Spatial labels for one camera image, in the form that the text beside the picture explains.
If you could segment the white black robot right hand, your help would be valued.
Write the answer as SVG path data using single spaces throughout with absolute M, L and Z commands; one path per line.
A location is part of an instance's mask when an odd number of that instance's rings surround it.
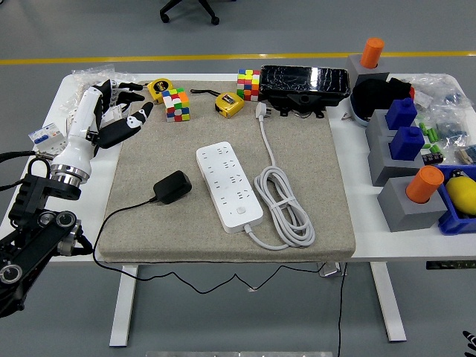
M 469 351 L 465 351 L 463 354 L 465 357 L 476 357 L 475 351 L 476 351 L 476 337 L 474 334 L 472 334 L 469 331 L 462 331 L 463 336 L 468 340 L 467 347 L 469 348 Z

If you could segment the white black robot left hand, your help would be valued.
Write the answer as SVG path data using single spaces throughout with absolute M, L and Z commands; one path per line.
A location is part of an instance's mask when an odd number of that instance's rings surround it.
M 107 79 L 85 90 L 67 136 L 66 148 L 51 164 L 51 178 L 77 179 L 80 184 L 91 175 L 91 160 L 99 149 L 113 147 L 137 134 L 149 117 L 153 103 L 144 102 L 137 92 L 143 86 Z M 129 105 L 144 102 L 129 114 Z

